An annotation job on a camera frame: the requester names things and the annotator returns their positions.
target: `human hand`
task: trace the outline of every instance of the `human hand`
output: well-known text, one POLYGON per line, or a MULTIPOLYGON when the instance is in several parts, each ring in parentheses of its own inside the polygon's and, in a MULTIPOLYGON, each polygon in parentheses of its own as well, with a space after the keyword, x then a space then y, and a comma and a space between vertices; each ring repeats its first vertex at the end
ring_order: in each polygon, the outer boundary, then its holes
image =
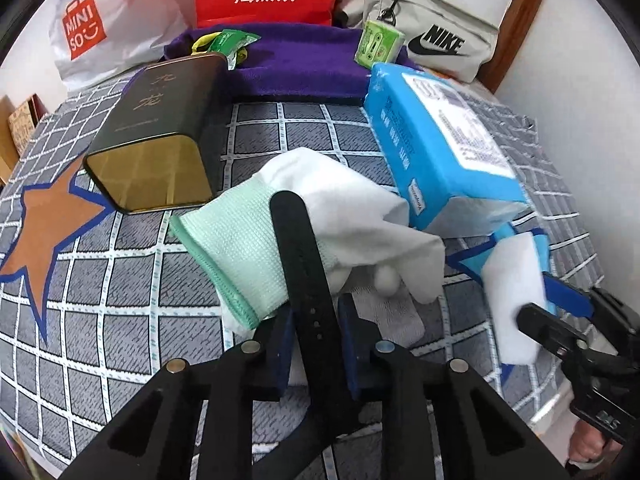
POLYGON ((615 440, 606 443, 604 436, 590 424, 579 420, 569 441, 569 460, 588 462, 596 460, 605 452, 619 452, 622 446, 615 440))

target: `miniso bag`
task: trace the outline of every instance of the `miniso bag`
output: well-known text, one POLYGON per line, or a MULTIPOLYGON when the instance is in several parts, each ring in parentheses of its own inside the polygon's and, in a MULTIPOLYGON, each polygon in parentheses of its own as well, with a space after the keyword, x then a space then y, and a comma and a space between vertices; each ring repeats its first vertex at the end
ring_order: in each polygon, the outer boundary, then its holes
POLYGON ((175 0, 57 0, 49 40, 69 92, 162 57, 187 25, 175 0))
POLYGON ((382 20, 405 34, 409 59, 472 82, 491 59, 497 28, 442 0, 337 0, 334 16, 347 27, 382 20))

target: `barcode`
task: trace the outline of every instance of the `barcode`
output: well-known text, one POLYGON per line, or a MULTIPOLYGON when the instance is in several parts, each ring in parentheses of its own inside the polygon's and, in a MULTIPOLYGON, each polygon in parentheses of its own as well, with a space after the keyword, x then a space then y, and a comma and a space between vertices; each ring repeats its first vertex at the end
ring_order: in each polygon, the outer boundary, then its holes
POLYGON ((440 92, 442 92, 442 95, 450 105, 465 108, 464 103, 460 100, 460 97, 454 90, 448 88, 445 85, 440 85, 438 89, 440 90, 440 92))

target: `blue tissue box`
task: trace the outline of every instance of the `blue tissue box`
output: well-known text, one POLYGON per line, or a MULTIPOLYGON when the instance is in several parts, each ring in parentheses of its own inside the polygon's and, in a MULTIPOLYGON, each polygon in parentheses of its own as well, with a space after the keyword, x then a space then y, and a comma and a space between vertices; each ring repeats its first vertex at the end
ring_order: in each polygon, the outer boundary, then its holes
POLYGON ((442 238, 488 235, 527 207, 493 137, 447 82, 375 63, 364 107, 413 227, 442 238))

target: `gray plaid bedsheet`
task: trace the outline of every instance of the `gray plaid bedsheet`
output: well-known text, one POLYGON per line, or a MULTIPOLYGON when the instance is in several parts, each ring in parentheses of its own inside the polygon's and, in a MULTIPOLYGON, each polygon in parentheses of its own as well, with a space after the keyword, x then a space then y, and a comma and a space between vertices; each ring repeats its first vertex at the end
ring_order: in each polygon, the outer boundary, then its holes
MULTIPOLYGON (((88 147, 127 80, 70 98, 42 120, 0 195, 0 256, 20 230, 22 186, 50 182, 88 147)), ((546 230, 559 276, 583 287, 599 282, 602 270, 589 235, 562 177, 540 149, 535 124, 504 106, 468 102, 530 197, 531 208, 514 222, 516 228, 546 230)), ((283 150, 307 146, 394 190, 360 108, 239 104, 228 134, 223 189, 283 150)), ((76 182, 95 190, 82 170, 76 182)), ((19 431, 33 453, 61 470, 167 360, 182 356, 201 362, 237 343, 221 322, 213 286, 168 232, 172 214, 181 212, 111 214, 59 255, 47 303, 48 345, 36 330, 23 280, 0 285, 0 418, 19 431)), ((447 253, 484 240, 446 240, 447 253)), ((502 380, 482 290, 467 276, 447 269, 444 295, 417 306, 426 333, 416 355, 437 362, 466 359, 526 421, 536 420, 553 402, 561 373, 548 352, 502 380)), ((304 388, 290 388, 279 404, 255 403, 256 460, 302 420, 307 406, 304 388)), ((325 450, 300 478, 379 478, 380 406, 367 406, 362 420, 363 430, 325 450)))

